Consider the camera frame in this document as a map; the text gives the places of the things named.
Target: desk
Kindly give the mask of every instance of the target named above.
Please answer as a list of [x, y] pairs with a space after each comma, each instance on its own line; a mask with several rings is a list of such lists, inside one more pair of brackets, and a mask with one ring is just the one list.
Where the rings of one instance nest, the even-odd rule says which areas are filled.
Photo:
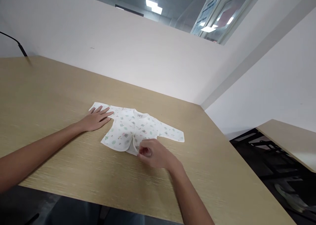
[[[159, 137], [216, 224], [295, 224], [203, 109], [44, 57], [0, 59], [0, 157], [54, 133], [96, 102], [135, 108], [184, 132]], [[168, 173], [100, 143], [111, 123], [62, 148], [21, 185], [182, 222]]]
[[311, 172], [316, 173], [316, 133], [277, 120], [257, 127], [275, 144]]

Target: ceiling light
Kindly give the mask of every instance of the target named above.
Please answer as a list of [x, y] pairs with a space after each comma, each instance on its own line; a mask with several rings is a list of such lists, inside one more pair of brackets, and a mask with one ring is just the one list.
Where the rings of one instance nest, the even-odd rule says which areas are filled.
[[205, 31], [205, 32], [212, 32], [212, 31], [215, 31], [216, 29], [213, 28], [213, 27], [205, 27], [203, 29], [201, 29], [201, 31]]
[[147, 5], [148, 7], [151, 7], [151, 8], [158, 6], [157, 3], [153, 2], [153, 1], [150, 1], [150, 0], [146, 0], [146, 5]]
[[228, 23], [227, 23], [227, 25], [229, 25], [232, 21], [233, 21], [233, 17], [231, 17], [230, 19], [229, 19], [229, 21], [228, 21]]
[[161, 15], [161, 13], [162, 13], [162, 8], [161, 8], [161, 7], [158, 7], [158, 6], [156, 6], [156, 7], [151, 7], [151, 10], [152, 10], [154, 13], [158, 13], [158, 14], [160, 14], [160, 15]]
[[161, 7], [158, 7], [158, 4], [153, 2], [153, 1], [150, 1], [150, 0], [146, 0], [146, 5], [148, 7], [151, 7], [151, 11], [154, 12], [154, 13], [158, 13], [161, 15], [162, 13], [162, 8]]

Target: white baby shirt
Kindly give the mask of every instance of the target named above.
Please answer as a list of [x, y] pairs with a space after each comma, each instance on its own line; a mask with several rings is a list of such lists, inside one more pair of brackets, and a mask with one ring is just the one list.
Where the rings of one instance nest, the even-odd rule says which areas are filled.
[[156, 139], [157, 136], [184, 142], [182, 131], [160, 122], [147, 113], [99, 102], [95, 102], [90, 109], [93, 107], [97, 109], [100, 106], [102, 110], [110, 107], [108, 112], [114, 112], [109, 116], [114, 119], [113, 125], [101, 141], [111, 149], [137, 155], [139, 144], [143, 139]]

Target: forearm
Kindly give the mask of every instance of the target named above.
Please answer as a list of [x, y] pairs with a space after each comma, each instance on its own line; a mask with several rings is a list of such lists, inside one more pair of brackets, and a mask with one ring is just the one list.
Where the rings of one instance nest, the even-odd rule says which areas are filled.
[[72, 124], [0, 158], [0, 193], [20, 183], [68, 141], [82, 132]]
[[181, 163], [169, 170], [185, 225], [214, 225]]

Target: pants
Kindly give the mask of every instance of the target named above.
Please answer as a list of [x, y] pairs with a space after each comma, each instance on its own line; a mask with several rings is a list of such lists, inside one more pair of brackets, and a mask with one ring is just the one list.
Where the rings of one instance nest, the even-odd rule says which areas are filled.
[[[45, 225], [97, 225], [101, 206], [61, 197], [46, 218]], [[110, 208], [104, 225], [145, 225], [145, 216]]]

